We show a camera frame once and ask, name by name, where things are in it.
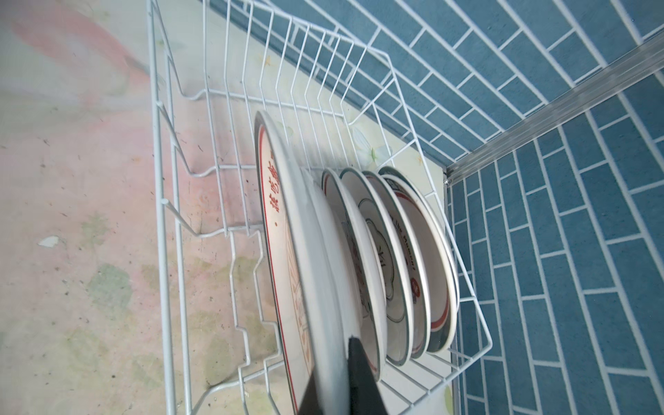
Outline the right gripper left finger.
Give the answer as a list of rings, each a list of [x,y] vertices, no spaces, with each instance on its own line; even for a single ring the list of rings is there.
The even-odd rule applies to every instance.
[[[323,410],[321,409],[316,390],[316,378],[315,375],[311,375],[309,382],[307,384],[304,397],[302,402],[299,404],[298,415],[323,415]]]

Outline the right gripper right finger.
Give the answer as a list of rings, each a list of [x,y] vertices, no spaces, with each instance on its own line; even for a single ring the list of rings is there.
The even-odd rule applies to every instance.
[[[350,414],[387,415],[364,347],[357,337],[349,338],[348,371]]]

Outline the plate with red lettering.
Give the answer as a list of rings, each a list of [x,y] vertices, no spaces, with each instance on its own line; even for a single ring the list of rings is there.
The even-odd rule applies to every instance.
[[[323,233],[292,148],[268,112],[254,119],[259,196],[285,370],[297,413],[311,375],[323,414],[350,410],[342,319]]]

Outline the white wire dish rack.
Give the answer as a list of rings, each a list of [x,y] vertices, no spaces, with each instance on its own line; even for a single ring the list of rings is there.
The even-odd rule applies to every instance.
[[[365,164],[352,128],[366,121],[380,131],[387,156],[375,168],[407,153],[418,170],[405,176],[444,196],[431,164],[442,152],[425,142],[404,91],[411,85],[396,58],[373,41],[342,27],[294,16],[272,1],[195,1],[147,4],[150,88],[157,201],[157,248],[167,411],[196,414],[207,399],[251,380],[268,380],[280,354],[257,371],[245,359],[233,380],[192,394],[190,331],[183,237],[198,239],[261,230],[255,165],[240,148],[249,141],[253,113],[278,114],[297,127],[309,169]]]

